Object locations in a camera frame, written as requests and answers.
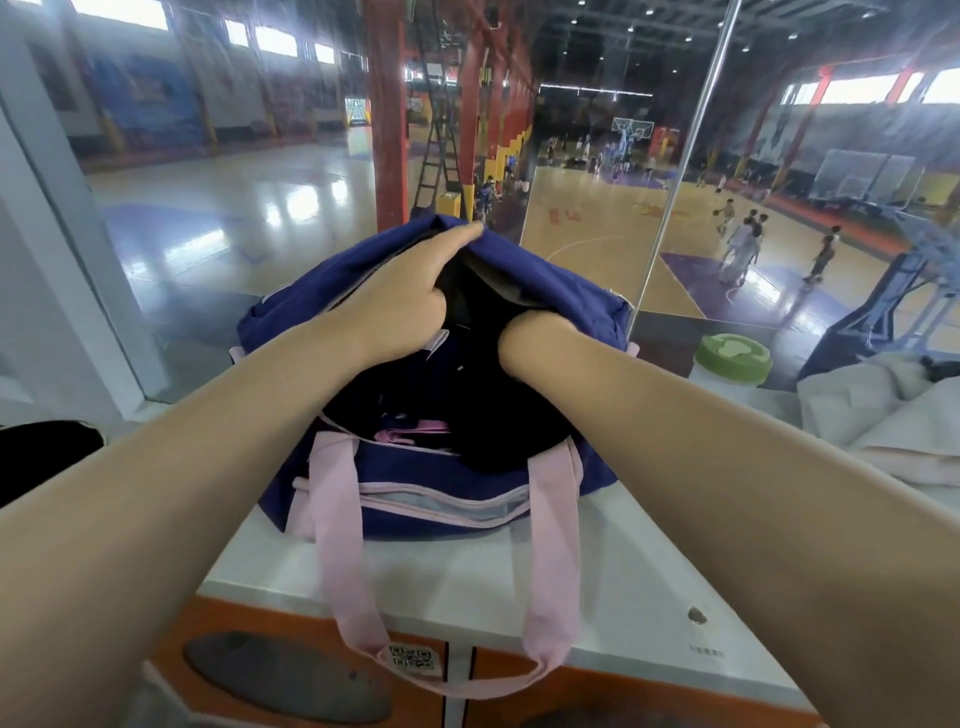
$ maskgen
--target pink bag handle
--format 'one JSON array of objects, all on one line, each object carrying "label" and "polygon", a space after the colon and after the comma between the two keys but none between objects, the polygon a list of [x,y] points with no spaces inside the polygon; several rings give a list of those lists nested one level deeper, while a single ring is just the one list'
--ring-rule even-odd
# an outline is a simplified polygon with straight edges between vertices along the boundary
[{"label": "pink bag handle", "polygon": [[363,553],[357,440],[319,432],[310,453],[309,511],[320,552],[323,592],[344,643],[409,682],[446,697],[487,699],[526,688],[564,663],[580,631],[580,455],[569,438],[528,461],[533,553],[523,650],[537,664],[525,675],[447,684],[422,680],[390,660],[390,637],[373,597]]}]

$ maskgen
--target person's right arm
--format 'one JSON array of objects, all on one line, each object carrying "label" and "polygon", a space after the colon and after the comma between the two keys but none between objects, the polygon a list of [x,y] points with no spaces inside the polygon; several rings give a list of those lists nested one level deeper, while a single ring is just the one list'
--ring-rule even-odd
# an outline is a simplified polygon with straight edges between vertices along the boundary
[{"label": "person's right arm", "polygon": [[832,728],[960,724],[953,513],[555,314],[514,320],[500,359],[583,433]]}]

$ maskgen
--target ladder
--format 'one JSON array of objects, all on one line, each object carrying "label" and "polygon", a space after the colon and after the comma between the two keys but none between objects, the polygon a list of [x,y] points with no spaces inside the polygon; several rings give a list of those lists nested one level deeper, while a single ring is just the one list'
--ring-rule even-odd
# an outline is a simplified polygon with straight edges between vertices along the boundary
[{"label": "ladder", "polygon": [[[440,86],[442,94],[437,93],[433,83],[430,81],[430,73],[427,70],[426,49],[423,43],[424,21],[421,6],[424,0],[420,0],[414,9],[414,33],[417,37],[417,46],[420,51],[420,65],[423,72],[423,81],[426,83],[427,98],[430,101],[431,120],[430,130],[426,138],[426,149],[423,152],[423,164],[420,167],[420,178],[417,181],[417,189],[413,196],[413,205],[410,211],[410,217],[416,217],[425,210],[433,211],[436,209],[437,194],[440,189],[441,179],[444,181],[446,192],[460,194],[461,215],[466,214],[467,205],[464,200],[464,189],[460,181],[460,171],[457,161],[457,137],[453,126],[453,100],[450,98],[450,87],[446,82],[446,62],[444,60],[444,49],[441,44],[441,26],[437,17],[436,0],[431,2],[431,12],[433,20],[433,30],[437,39],[437,48],[440,58]],[[435,170],[432,175],[427,175],[427,169]],[[429,202],[421,204],[421,194],[428,191]]]}]

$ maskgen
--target green lid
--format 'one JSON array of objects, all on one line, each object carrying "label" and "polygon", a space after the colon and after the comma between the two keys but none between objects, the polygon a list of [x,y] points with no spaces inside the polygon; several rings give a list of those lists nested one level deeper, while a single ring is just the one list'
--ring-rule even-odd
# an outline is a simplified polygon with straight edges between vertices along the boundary
[{"label": "green lid", "polygon": [[738,384],[762,384],[774,366],[769,349],[735,333],[704,336],[693,360],[711,374]]}]

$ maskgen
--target person's left hand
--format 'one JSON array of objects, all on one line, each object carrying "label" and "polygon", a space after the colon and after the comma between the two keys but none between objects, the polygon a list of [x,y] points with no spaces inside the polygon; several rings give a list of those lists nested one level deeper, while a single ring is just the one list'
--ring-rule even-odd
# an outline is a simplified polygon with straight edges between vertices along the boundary
[{"label": "person's left hand", "polygon": [[371,367],[421,349],[440,330],[446,299],[435,287],[446,263],[483,225],[462,225],[418,243],[379,268],[325,317],[336,318]]}]

